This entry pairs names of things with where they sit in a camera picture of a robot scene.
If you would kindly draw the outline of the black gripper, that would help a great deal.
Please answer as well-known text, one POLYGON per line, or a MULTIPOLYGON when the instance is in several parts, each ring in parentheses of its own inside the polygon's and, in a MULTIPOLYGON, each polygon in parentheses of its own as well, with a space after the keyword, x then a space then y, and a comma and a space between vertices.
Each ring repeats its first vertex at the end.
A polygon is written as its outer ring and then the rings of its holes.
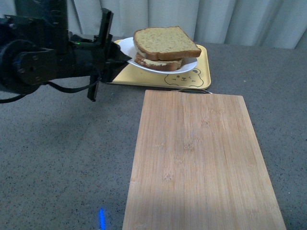
POLYGON ((131 60, 121 51, 120 45, 112 42, 112 19, 113 12, 103 8, 99 34, 92 40, 69 32, 70 46, 75 54, 75 73, 77 76, 90 75, 87 97, 93 102, 100 80, 103 83, 112 82, 131 60), (111 62, 106 62, 108 55, 111 62))

